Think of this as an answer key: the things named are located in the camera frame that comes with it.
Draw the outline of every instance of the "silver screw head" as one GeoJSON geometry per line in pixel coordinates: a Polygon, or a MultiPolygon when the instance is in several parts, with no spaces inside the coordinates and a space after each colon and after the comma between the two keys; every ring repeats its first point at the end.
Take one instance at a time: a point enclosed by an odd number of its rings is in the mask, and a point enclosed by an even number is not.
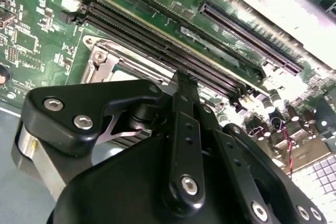
{"type": "Polygon", "coordinates": [[[234,130],[234,132],[236,132],[237,134],[240,134],[240,130],[239,130],[239,128],[238,128],[238,127],[236,127],[236,126],[233,126],[233,130],[234,130]]]}
{"type": "Polygon", "coordinates": [[[203,109],[205,110],[205,112],[211,113],[211,109],[208,106],[203,106],[203,109]]]}
{"type": "Polygon", "coordinates": [[[319,212],[317,212],[317,210],[313,207],[310,208],[310,211],[313,213],[314,217],[319,220],[322,221],[322,216],[320,215],[319,212]]]}
{"type": "Polygon", "coordinates": [[[298,206],[297,208],[298,208],[299,213],[300,213],[300,215],[301,215],[301,217],[302,217],[303,219],[305,219],[305,220],[309,220],[309,219],[310,219],[310,218],[309,218],[309,214],[307,213],[307,211],[306,211],[303,207],[298,206]]]}
{"type": "Polygon", "coordinates": [[[51,111],[60,111],[64,107],[64,104],[56,98],[48,98],[43,104],[47,110],[51,111]]]}
{"type": "Polygon", "coordinates": [[[93,56],[95,58],[95,62],[97,63],[103,63],[106,60],[106,55],[102,52],[95,52],[93,56]]]}
{"type": "Polygon", "coordinates": [[[93,121],[86,115],[78,115],[74,119],[74,125],[81,130],[89,130],[93,126],[93,121]]]}
{"type": "Polygon", "coordinates": [[[252,210],[256,214],[256,216],[263,222],[267,221],[267,212],[265,209],[257,202],[253,201],[252,202],[252,210]]]}
{"type": "Polygon", "coordinates": [[[192,178],[185,176],[181,180],[183,189],[189,195],[196,195],[198,191],[197,183],[192,178]]]}
{"type": "Polygon", "coordinates": [[[150,89],[152,92],[154,92],[154,93],[158,93],[158,92],[159,92],[158,89],[157,89],[157,87],[156,87],[155,85],[151,85],[151,86],[149,87],[149,89],[150,89]]]}

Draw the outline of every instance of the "black robotic arm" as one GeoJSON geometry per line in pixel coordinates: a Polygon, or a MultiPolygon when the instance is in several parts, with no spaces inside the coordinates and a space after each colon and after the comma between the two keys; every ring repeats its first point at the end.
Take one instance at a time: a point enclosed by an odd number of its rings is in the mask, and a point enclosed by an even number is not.
{"type": "Polygon", "coordinates": [[[46,87],[26,97],[17,167],[57,201],[48,223],[326,223],[321,211],[237,125],[223,129],[197,81],[46,87]],[[92,166],[96,144],[151,137],[92,166]]]}

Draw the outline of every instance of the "mounting hole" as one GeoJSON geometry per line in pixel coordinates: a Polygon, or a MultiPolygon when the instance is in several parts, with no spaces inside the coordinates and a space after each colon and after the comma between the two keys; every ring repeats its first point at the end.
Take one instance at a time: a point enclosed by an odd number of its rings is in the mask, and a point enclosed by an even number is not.
{"type": "Polygon", "coordinates": [[[186,137],[185,140],[187,141],[188,144],[192,145],[193,140],[190,137],[186,137]]]}
{"type": "Polygon", "coordinates": [[[86,44],[89,44],[89,45],[91,45],[93,43],[91,38],[88,38],[87,40],[85,40],[85,42],[86,42],[86,44]]]}
{"type": "Polygon", "coordinates": [[[240,162],[239,160],[237,160],[237,159],[235,159],[235,163],[236,163],[236,165],[237,165],[238,167],[241,167],[241,166],[242,166],[241,162],[240,162]]]}
{"type": "Polygon", "coordinates": [[[187,126],[187,128],[189,129],[189,130],[192,130],[193,129],[193,127],[194,126],[192,126],[191,124],[189,124],[189,123],[187,123],[185,126],[187,126]]]}
{"type": "Polygon", "coordinates": [[[299,210],[301,217],[305,220],[309,220],[309,214],[307,213],[307,211],[301,206],[298,206],[297,208],[299,210]]]}
{"type": "Polygon", "coordinates": [[[313,213],[313,215],[314,215],[314,217],[317,219],[317,220],[319,220],[319,221],[321,221],[322,220],[322,216],[320,215],[320,213],[319,212],[317,212],[317,210],[315,209],[315,208],[310,208],[310,211],[313,213]]]}
{"type": "Polygon", "coordinates": [[[266,210],[257,202],[252,202],[252,209],[256,216],[263,222],[266,222],[268,219],[266,210]]]}

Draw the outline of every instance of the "black expansion slot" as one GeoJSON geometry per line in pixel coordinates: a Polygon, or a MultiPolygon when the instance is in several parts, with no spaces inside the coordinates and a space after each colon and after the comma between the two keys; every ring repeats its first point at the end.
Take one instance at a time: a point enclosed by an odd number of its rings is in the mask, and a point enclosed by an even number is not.
{"type": "Polygon", "coordinates": [[[295,62],[289,55],[281,51],[263,36],[247,27],[244,23],[229,16],[219,6],[205,0],[199,9],[199,13],[218,27],[241,40],[250,49],[263,56],[275,66],[297,75],[303,70],[303,66],[295,62]]]}
{"type": "Polygon", "coordinates": [[[166,62],[170,67],[191,73],[219,94],[231,97],[241,86],[241,82],[223,73],[214,72],[214,69],[205,65],[198,56],[183,51],[149,29],[145,29],[143,25],[119,14],[106,3],[102,5],[92,0],[85,12],[76,17],[77,24],[81,25],[85,22],[109,34],[113,40],[130,50],[136,50],[160,62],[166,62]]]}

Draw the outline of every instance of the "black connector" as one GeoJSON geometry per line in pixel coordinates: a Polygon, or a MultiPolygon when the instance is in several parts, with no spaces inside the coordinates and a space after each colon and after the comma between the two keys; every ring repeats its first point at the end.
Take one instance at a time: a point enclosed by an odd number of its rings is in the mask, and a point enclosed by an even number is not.
{"type": "Polygon", "coordinates": [[[219,6],[205,0],[199,9],[199,13],[217,25],[234,38],[245,43],[250,49],[272,62],[275,66],[296,76],[303,70],[303,66],[295,62],[285,52],[279,50],[271,42],[257,32],[253,31],[238,19],[229,16],[219,6]]]}
{"type": "Polygon", "coordinates": [[[62,10],[59,13],[59,19],[64,22],[65,24],[71,24],[76,20],[76,14],[75,13],[69,13],[64,10],[62,10]]]}

